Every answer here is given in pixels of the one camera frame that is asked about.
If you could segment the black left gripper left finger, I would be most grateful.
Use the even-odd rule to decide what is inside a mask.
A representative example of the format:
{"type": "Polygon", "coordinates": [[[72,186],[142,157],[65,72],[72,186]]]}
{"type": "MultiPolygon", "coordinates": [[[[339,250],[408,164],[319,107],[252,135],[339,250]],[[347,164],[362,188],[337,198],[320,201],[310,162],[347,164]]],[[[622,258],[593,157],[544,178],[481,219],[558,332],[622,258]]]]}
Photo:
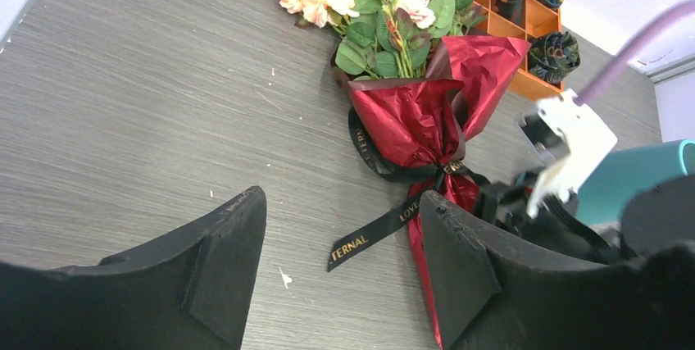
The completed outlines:
{"type": "Polygon", "coordinates": [[[266,213],[253,186],[95,266],[2,263],[2,348],[241,348],[266,213]]]}

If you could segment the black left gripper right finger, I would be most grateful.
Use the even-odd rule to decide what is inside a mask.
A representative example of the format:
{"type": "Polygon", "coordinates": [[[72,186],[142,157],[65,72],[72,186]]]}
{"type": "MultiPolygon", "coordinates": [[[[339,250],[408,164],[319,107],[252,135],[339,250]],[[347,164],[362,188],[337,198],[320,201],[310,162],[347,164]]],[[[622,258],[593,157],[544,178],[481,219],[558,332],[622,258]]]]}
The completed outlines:
{"type": "Polygon", "coordinates": [[[420,221],[445,349],[691,349],[694,245],[602,265],[542,248],[429,191],[420,221]]]}

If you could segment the teal vase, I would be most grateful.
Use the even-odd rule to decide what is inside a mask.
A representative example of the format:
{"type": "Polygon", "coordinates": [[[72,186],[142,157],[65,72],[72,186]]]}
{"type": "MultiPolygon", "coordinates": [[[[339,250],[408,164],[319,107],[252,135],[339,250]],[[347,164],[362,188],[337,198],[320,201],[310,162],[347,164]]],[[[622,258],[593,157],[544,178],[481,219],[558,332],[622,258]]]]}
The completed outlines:
{"type": "Polygon", "coordinates": [[[620,220],[637,194],[674,178],[694,174],[694,142],[672,141],[642,148],[609,152],[568,202],[570,221],[594,228],[620,220]]]}

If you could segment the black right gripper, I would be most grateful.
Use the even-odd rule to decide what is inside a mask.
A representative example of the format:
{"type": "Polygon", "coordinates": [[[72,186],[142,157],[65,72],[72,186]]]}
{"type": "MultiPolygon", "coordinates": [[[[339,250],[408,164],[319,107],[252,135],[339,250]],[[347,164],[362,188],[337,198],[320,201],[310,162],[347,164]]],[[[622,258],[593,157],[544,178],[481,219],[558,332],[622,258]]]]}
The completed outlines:
{"type": "Polygon", "coordinates": [[[694,178],[681,175],[629,197],[608,229],[595,230],[575,212],[579,197],[555,195],[541,201],[536,217],[527,214],[535,173],[513,184],[481,179],[474,216],[517,237],[560,254],[599,264],[646,257],[676,243],[694,240],[694,178]]]}

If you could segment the pink flower bouquet red wrap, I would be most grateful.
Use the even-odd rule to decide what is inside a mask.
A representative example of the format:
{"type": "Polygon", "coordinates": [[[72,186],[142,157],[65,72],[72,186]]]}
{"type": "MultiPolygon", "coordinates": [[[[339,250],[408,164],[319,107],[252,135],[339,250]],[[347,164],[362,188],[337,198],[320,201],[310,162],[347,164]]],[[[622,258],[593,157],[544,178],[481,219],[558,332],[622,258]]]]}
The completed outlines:
{"type": "Polygon", "coordinates": [[[464,163],[518,71],[523,39],[472,35],[474,0],[279,0],[300,26],[330,26],[340,36],[332,67],[352,106],[348,127],[365,164],[407,184],[405,202],[337,240],[333,270],[406,229],[434,336],[443,341],[441,307],[425,260],[420,199],[434,191],[471,210],[487,179],[464,163]]]}

